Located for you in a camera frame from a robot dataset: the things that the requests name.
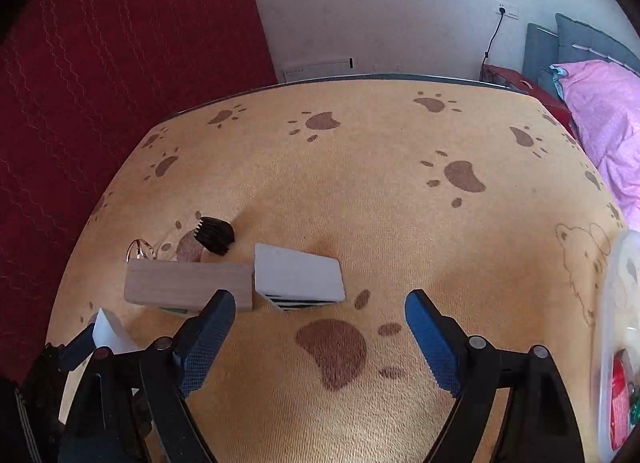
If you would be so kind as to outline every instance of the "red nightstand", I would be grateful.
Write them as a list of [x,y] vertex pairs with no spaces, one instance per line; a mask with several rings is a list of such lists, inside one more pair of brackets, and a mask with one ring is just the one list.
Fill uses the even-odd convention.
[[571,121],[571,111],[569,111],[566,104],[561,100],[552,97],[537,84],[529,82],[522,76],[522,73],[518,73],[513,69],[500,68],[499,66],[485,64],[484,69],[482,70],[482,79],[485,82],[491,82],[493,84],[499,84],[507,87],[513,86],[520,91],[524,91],[527,95],[537,98],[542,105],[546,107],[546,110],[562,124],[569,134],[574,138],[576,137],[569,123]]

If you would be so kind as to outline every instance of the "gray cushion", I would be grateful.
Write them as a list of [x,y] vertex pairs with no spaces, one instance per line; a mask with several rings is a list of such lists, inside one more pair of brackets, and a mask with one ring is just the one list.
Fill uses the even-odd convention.
[[[631,69],[640,72],[640,60],[624,44],[617,42],[604,32],[592,28],[588,24],[574,21],[562,14],[556,14],[558,23],[558,64],[565,62],[581,62],[583,60],[601,59],[610,62],[612,57],[627,64]],[[575,48],[574,44],[590,50]]]
[[558,36],[543,26],[529,23],[524,47],[522,75],[538,83],[538,72],[558,62]]
[[543,90],[545,90],[551,96],[560,100],[560,95],[558,95],[558,90],[556,89],[556,85],[554,84],[554,76],[551,73],[551,70],[539,69],[536,84],[538,84],[538,86],[543,88]]

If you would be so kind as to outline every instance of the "white wall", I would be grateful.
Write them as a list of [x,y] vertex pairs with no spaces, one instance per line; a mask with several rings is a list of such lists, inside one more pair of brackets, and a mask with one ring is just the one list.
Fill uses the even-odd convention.
[[[358,72],[476,78],[499,15],[495,0],[256,0],[279,78],[282,69],[352,56]],[[489,63],[520,70],[527,23],[556,29],[562,12],[607,32],[640,56],[640,39],[615,0],[503,0]]]

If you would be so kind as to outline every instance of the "wall socket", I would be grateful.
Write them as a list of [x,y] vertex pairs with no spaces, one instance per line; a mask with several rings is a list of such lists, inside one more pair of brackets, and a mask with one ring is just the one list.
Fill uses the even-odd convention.
[[500,13],[500,8],[504,8],[504,15],[511,19],[519,19],[520,18],[520,8],[513,3],[507,3],[506,1],[496,1],[495,2],[495,13]]

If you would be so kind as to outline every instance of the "metal screw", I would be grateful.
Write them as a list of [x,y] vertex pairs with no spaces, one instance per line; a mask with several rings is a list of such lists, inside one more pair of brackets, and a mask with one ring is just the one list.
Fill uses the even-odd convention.
[[533,348],[533,354],[538,358],[547,358],[549,356],[549,351],[547,351],[543,346],[536,346]]
[[469,339],[469,345],[474,349],[483,349],[486,347],[486,340],[475,335]]
[[107,346],[102,346],[94,351],[94,358],[96,360],[102,360],[107,358],[109,355],[111,355],[111,350]]
[[159,351],[163,351],[171,346],[172,340],[173,339],[171,337],[160,337],[154,341],[154,348]]

